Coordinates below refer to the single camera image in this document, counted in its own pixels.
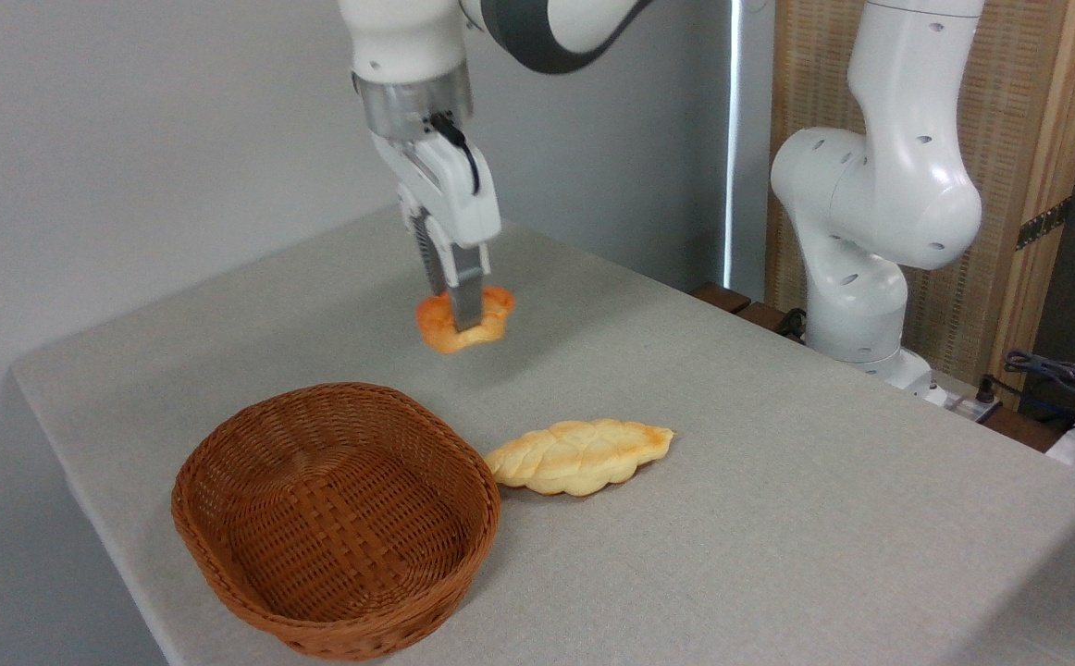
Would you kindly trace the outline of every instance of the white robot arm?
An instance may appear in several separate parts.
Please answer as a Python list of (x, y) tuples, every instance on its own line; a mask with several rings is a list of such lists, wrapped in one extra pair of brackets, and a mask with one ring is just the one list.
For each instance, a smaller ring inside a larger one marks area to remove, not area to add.
[(501, 230), (488, 163), (460, 130), (473, 110), (462, 26), (471, 18), (530, 69), (570, 72), (607, 49), (647, 1), (339, 0), (353, 84), (456, 329), (482, 320), (487, 243)]
[(908, 292), (898, 264), (941, 269), (981, 223), (957, 101), (983, 4), (868, 1), (849, 71), (866, 135), (802, 130), (772, 165), (804, 257), (808, 346), (918, 395), (931, 371), (900, 346)]

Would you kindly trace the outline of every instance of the wicker basket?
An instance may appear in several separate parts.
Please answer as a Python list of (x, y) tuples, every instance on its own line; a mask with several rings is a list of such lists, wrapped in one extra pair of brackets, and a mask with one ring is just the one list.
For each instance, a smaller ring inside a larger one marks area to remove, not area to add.
[(229, 610), (304, 654), (382, 656), (455, 612), (501, 497), (482, 457), (401, 392), (325, 383), (217, 426), (171, 493)]

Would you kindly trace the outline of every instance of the table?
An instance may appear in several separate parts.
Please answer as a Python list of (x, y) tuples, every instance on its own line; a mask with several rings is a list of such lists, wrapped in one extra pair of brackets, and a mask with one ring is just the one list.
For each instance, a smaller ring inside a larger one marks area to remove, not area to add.
[(503, 490), (460, 611), (385, 663), (1075, 663), (1075, 470), (532, 231), (492, 252), (507, 337), (453, 357), (386, 209), (18, 360), (171, 663), (318, 663), (216, 600), (169, 493), (242, 406), (342, 380), (481, 452), (570, 418), (680, 433), (586, 501)]

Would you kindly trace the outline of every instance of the wooden panel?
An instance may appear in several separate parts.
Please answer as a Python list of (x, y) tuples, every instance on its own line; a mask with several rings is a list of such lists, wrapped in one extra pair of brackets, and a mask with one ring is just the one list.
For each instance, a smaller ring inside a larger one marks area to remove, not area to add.
[[(862, 130), (846, 87), (860, 9), (860, 0), (778, 1), (774, 147), (804, 127)], [(956, 263), (931, 273), (905, 270), (912, 294), (905, 345), (934, 367), (975, 383), (999, 346), (1026, 338), (1028, 322), (1033, 336), (1050, 276), (1058, 232), (1017, 262), (1015, 246), (1020, 225), (1066, 198), (1075, 180), (1075, 0), (986, 3), (959, 122), (985, 219)], [(796, 236), (774, 198), (766, 266), (766, 302), (804, 307)], [(1015, 303), (1032, 301), (1014, 310)]]
[[(1032, 219), (1062, 202), (1075, 186), (1075, 3), (1067, 5), (1037, 146), (1040, 150), (1030, 176), (1032, 190), (1023, 207), (1024, 219)], [(1055, 230), (1019, 249), (1012, 260), (989, 366), (1004, 382), (1016, 387), (1022, 387), (1022, 376), (1002, 372), (1002, 359), (1007, 350), (1029, 350), (1035, 346), (1061, 235), (1062, 229)]]
[(702, 284), (697, 290), (690, 291), (689, 295), (700, 301), (706, 301), (712, 306), (729, 313), (740, 312), (752, 304), (752, 300), (747, 296), (737, 291), (725, 290), (715, 283)]

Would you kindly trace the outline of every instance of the bread roll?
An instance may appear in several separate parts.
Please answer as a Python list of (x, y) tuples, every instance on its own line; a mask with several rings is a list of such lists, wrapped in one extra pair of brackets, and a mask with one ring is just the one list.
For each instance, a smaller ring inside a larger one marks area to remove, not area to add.
[(452, 295), (446, 291), (438, 296), (425, 299), (415, 309), (418, 330), (422, 342), (431, 349), (444, 354), (483, 343), (492, 343), (504, 337), (504, 322), (513, 312), (515, 299), (501, 287), (484, 288), (484, 315), (482, 323), (464, 332), (457, 332), (456, 317), (452, 313)]
[(535, 430), (490, 452), (484, 461), (496, 481), (545, 496), (589, 496), (631, 479), (635, 468), (669, 452), (674, 432), (614, 418), (563, 421)]

